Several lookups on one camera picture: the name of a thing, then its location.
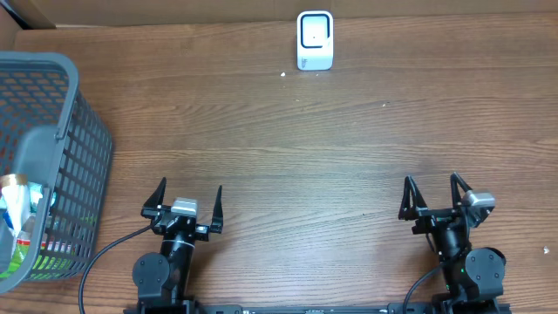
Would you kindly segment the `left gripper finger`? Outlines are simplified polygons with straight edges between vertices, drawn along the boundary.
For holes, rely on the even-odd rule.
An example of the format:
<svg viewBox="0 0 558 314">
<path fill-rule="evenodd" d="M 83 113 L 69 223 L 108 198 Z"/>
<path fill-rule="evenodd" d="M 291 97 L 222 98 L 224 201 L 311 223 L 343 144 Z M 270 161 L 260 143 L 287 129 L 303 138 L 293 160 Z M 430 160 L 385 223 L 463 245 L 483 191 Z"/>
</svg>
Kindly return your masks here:
<svg viewBox="0 0 558 314">
<path fill-rule="evenodd" d="M 222 196 L 222 185 L 219 186 L 215 198 L 212 221 L 211 221 L 212 227 L 222 227 L 224 223 L 221 196 Z"/>
<path fill-rule="evenodd" d="M 158 187 L 145 201 L 143 208 L 157 208 L 159 205 L 161 205 L 164 200 L 166 185 L 167 185 L 167 178 L 163 177 Z"/>
</svg>

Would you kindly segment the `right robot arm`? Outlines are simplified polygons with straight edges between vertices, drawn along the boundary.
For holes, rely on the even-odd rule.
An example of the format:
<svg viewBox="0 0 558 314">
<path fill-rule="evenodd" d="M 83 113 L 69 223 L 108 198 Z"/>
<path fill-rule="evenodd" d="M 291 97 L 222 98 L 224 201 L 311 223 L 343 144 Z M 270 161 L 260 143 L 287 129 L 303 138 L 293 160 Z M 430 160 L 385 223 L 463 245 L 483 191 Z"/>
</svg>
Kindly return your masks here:
<svg viewBox="0 0 558 314">
<path fill-rule="evenodd" d="M 498 249 L 475 249 L 471 230 L 479 227 L 495 209 L 496 199 L 487 190 L 471 188 L 462 177 L 450 176 L 452 206 L 430 209 L 415 180 L 405 177 L 398 218 L 413 221 L 412 233 L 424 235 L 439 265 L 420 277 L 408 290 L 393 313 L 509 313 L 508 304 L 498 304 L 504 292 L 507 259 Z M 446 292 L 432 296 L 428 303 L 411 301 L 415 290 L 440 273 Z"/>
</svg>

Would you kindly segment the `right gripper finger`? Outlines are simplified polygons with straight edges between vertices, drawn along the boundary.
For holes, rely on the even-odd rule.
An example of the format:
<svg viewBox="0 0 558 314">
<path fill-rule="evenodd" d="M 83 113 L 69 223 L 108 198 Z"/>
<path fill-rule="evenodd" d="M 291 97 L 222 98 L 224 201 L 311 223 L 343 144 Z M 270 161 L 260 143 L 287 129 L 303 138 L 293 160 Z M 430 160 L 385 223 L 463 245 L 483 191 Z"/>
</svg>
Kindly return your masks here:
<svg viewBox="0 0 558 314">
<path fill-rule="evenodd" d="M 419 212 L 427 210 L 428 207 L 420 193 L 414 179 L 407 175 L 404 183 L 404 193 L 400 205 L 400 212 Z"/>
<path fill-rule="evenodd" d="M 450 176 L 450 185 L 452 191 L 452 203 L 454 208 L 458 208 L 462 202 L 461 192 L 468 192 L 472 188 L 457 173 L 453 172 Z"/>
</svg>

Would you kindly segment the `white tube gold cap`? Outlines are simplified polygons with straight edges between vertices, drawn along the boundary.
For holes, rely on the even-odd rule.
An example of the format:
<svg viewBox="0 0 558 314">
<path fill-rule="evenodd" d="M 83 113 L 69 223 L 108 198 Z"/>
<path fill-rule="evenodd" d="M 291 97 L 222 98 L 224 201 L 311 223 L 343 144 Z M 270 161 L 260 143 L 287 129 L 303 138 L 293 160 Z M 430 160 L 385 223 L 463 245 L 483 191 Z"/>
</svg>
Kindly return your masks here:
<svg viewBox="0 0 558 314">
<path fill-rule="evenodd" d="M 6 174 L 1 177 L 1 193 L 6 204 L 12 229 L 18 235 L 31 216 L 31 198 L 25 174 Z"/>
</svg>

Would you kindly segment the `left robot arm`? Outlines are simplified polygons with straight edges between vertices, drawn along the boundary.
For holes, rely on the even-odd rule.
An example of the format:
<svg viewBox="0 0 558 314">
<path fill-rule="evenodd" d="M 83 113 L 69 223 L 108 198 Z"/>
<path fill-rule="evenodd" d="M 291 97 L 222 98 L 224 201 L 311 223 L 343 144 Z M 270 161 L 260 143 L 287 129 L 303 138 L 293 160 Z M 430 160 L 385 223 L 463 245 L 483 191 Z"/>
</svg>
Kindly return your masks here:
<svg viewBox="0 0 558 314">
<path fill-rule="evenodd" d="M 211 223 L 202 224 L 196 200 L 178 197 L 170 206 L 163 203 L 166 185 L 163 178 L 140 212 L 162 242 L 158 252 L 141 256 L 133 265 L 138 302 L 129 313 L 194 313 L 194 302 L 185 299 L 185 289 L 195 244 L 223 231 L 222 188 L 217 190 Z"/>
</svg>

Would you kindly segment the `teal tissue packet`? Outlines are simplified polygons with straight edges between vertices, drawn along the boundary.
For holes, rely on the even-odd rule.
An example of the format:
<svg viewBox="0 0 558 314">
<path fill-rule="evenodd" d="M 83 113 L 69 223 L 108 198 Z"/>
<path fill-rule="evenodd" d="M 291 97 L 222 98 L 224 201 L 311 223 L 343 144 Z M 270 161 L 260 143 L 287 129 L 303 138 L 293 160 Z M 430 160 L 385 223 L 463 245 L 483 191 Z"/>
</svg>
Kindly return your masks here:
<svg viewBox="0 0 558 314">
<path fill-rule="evenodd" d="M 28 182 L 29 195 L 30 195 L 30 212 L 35 214 L 39 202 L 44 198 L 44 187 L 36 182 Z"/>
</svg>

